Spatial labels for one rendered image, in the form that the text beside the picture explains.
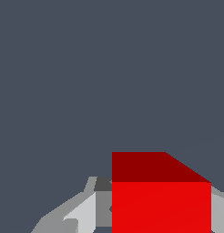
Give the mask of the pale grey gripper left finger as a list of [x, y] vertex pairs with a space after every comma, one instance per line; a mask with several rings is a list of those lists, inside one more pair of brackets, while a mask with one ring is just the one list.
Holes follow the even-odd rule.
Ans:
[[112, 178], [89, 177], [86, 187], [43, 216], [31, 233], [94, 233], [112, 227]]

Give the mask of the red cube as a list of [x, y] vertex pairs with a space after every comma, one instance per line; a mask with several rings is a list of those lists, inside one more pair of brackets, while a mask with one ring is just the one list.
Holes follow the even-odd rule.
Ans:
[[112, 233], [211, 233], [211, 183], [166, 152], [114, 152]]

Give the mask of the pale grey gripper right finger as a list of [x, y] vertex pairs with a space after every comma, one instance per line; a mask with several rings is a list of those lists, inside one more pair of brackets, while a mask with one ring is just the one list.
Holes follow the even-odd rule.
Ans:
[[211, 230], [224, 233], [224, 192], [211, 188]]

